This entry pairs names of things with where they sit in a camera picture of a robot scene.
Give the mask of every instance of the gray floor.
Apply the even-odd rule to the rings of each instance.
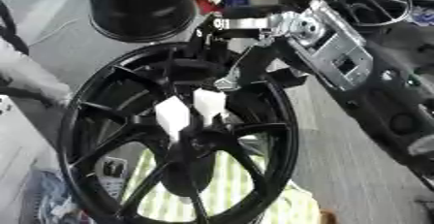
[[[31,53],[74,90],[111,59],[142,46],[115,42],[95,32],[88,23],[87,0],[4,1],[13,9],[19,32],[29,44],[73,21],[32,46]],[[184,40],[188,34],[173,40]],[[289,95],[302,128],[294,180],[312,191],[323,208],[335,211],[344,224],[428,223],[414,198],[431,193],[363,135],[315,80],[289,90]],[[18,103],[41,132],[55,141],[61,112],[47,112],[27,101]]]

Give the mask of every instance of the white foam block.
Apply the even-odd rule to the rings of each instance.
[[[172,140],[179,141],[179,132],[190,125],[190,110],[176,96],[155,107],[158,124]]]
[[[226,94],[204,89],[197,89],[193,93],[195,108],[203,116],[205,126],[212,124],[212,119],[225,111]]]

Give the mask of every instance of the wire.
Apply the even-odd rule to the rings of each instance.
[[[62,29],[64,29],[68,25],[76,23],[77,21],[79,21],[79,18],[76,18],[76,19],[73,19],[73,20],[70,20],[70,21],[64,23],[63,25],[61,25],[58,28],[56,28],[54,31],[52,31],[52,32],[48,33],[47,35],[45,35],[43,38],[41,38],[41,39],[37,40],[36,42],[30,44],[29,47],[31,48],[31,47],[39,44],[39,43],[42,43],[42,42],[48,40],[49,38],[51,38],[52,36],[54,36],[57,33],[59,33]]]

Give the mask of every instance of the checkered mat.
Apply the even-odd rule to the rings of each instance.
[[[251,156],[264,168],[264,159]],[[138,165],[129,180],[123,201],[134,192],[140,182],[155,168],[155,161],[149,150],[143,152]],[[201,198],[209,216],[231,208],[253,190],[249,174],[226,152],[218,152],[214,176],[208,187],[201,192]],[[177,197],[159,183],[139,205],[139,214],[163,221],[192,221],[196,216],[189,199]],[[307,192],[290,182],[281,196],[266,211],[265,224],[319,224],[318,203]]]

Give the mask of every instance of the black alloy wheel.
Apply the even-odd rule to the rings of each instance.
[[[192,124],[182,132],[180,142],[169,145],[153,107],[178,96],[194,113],[192,92],[212,88],[210,82],[228,70],[187,57],[185,49],[183,43],[163,44],[127,53],[97,72],[69,106],[58,141],[59,163],[75,200],[98,223],[246,224],[262,215],[291,178],[298,151],[295,112],[283,88],[268,75],[228,93],[227,110],[240,123],[228,125],[224,118],[216,117],[210,127],[203,128],[201,117],[192,114]],[[264,173],[240,141],[255,134],[267,136]],[[95,168],[109,152],[132,141],[149,148],[156,167],[120,204],[104,190]],[[216,151],[233,157],[250,175],[254,189],[232,208],[208,216],[200,192],[211,180]],[[172,194],[191,199],[195,221],[165,222],[138,214],[140,201],[159,182]]]

